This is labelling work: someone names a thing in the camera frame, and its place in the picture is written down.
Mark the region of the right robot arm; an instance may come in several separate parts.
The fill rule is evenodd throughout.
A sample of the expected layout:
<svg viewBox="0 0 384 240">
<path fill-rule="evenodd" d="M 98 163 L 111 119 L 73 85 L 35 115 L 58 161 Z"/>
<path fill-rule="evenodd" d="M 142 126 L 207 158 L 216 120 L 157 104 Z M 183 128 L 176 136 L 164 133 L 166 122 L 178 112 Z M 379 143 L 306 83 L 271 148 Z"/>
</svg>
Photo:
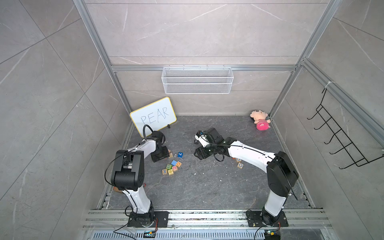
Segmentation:
<svg viewBox="0 0 384 240">
<path fill-rule="evenodd" d="M 269 153 L 231 137 L 224 139 L 215 128 L 197 132 L 195 140 L 201 144 L 194 153 L 200 160 L 216 155 L 227 156 L 249 163 L 267 174 L 270 193 L 264 207 L 261 211 L 246 211 L 250 227 L 288 226 L 283 208 L 288 196 L 293 193 L 299 174 L 286 153 Z"/>
</svg>

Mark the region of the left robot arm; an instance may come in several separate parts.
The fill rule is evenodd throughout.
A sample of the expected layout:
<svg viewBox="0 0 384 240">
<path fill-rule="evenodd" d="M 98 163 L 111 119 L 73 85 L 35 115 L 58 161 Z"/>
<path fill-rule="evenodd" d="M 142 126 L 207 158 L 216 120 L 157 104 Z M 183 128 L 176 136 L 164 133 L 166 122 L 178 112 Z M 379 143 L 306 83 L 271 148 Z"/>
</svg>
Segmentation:
<svg viewBox="0 0 384 240">
<path fill-rule="evenodd" d="M 150 156 L 154 163 L 168 158 L 170 153 L 164 146 L 165 140 L 162 132 L 154 131 L 136 147 L 117 151 L 112 170 L 112 186 L 128 197 L 138 218 L 149 221 L 154 220 L 154 208 L 143 187 L 145 158 Z"/>
</svg>

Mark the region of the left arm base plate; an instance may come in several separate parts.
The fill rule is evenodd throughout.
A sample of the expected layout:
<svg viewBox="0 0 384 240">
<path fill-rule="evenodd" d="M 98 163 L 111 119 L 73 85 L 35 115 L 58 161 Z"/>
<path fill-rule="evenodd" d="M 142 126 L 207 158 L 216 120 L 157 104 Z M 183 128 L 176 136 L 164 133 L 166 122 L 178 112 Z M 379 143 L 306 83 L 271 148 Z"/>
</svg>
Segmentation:
<svg viewBox="0 0 384 240">
<path fill-rule="evenodd" d="M 147 214 L 130 213 L 128 227 L 136 228 L 166 228 L 168 226 L 169 212 L 153 212 Z"/>
</svg>

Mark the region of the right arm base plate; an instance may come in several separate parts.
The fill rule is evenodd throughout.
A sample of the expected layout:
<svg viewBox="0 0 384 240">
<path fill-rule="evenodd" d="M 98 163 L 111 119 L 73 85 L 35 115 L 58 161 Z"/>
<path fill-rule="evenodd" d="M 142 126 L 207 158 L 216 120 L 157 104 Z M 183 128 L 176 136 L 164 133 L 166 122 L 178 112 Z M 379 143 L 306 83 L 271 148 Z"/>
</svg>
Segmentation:
<svg viewBox="0 0 384 240">
<path fill-rule="evenodd" d="M 288 227 L 288 220 L 283 211 L 277 216 L 273 216 L 266 210 L 246 211 L 246 220 L 249 227 Z"/>
</svg>

